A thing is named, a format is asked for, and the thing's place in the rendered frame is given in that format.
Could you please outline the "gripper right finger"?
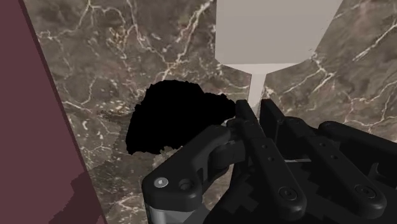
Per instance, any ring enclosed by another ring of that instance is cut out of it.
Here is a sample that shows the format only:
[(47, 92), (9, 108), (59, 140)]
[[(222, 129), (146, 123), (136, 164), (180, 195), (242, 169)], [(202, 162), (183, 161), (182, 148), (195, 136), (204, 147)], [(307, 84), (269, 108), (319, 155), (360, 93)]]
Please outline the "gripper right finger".
[(261, 100), (260, 125), (288, 158), (308, 158), (309, 181), (332, 218), (397, 219), (397, 143), (338, 122), (318, 128)]

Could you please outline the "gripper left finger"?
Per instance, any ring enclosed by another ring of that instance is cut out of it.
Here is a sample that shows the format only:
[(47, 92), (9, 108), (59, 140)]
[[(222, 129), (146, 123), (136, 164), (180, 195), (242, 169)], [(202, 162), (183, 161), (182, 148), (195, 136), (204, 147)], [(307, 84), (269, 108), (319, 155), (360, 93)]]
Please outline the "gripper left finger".
[[(203, 194), (234, 166), (224, 196), (208, 210)], [(227, 126), (211, 125), (142, 182), (149, 221), (297, 221), (307, 198), (247, 101)]]

